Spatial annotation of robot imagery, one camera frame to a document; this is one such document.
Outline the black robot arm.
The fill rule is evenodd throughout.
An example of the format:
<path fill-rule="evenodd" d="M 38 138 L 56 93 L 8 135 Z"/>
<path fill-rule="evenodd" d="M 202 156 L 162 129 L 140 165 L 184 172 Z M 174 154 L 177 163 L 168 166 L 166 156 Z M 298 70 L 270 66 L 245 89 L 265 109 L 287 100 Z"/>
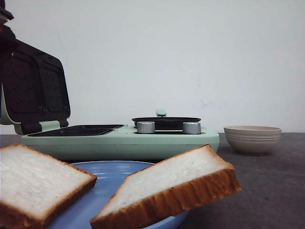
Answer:
<path fill-rule="evenodd" d="M 14 16 L 6 9 L 5 0 L 0 0 L 0 73 L 2 73 L 5 62 L 11 58 L 17 47 L 14 32 L 5 25 L 12 19 L 14 19 Z"/>

